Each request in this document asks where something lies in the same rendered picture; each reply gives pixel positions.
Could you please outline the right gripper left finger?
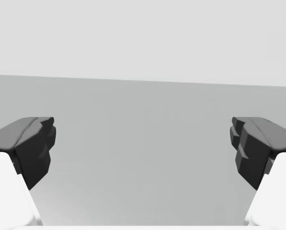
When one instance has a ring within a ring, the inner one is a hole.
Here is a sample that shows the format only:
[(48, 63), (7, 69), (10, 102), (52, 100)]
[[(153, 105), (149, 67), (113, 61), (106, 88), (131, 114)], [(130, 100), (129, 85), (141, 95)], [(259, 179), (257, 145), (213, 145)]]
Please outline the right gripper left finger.
[(25, 117), (0, 129), (0, 227), (41, 226), (30, 190), (48, 173), (53, 117)]

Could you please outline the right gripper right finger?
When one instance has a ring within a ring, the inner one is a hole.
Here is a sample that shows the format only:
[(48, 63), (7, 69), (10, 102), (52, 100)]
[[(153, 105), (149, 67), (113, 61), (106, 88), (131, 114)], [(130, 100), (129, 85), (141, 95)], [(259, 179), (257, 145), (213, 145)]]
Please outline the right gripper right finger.
[(261, 117), (233, 117), (232, 124), (238, 173), (256, 190), (244, 224), (286, 227), (286, 129)]

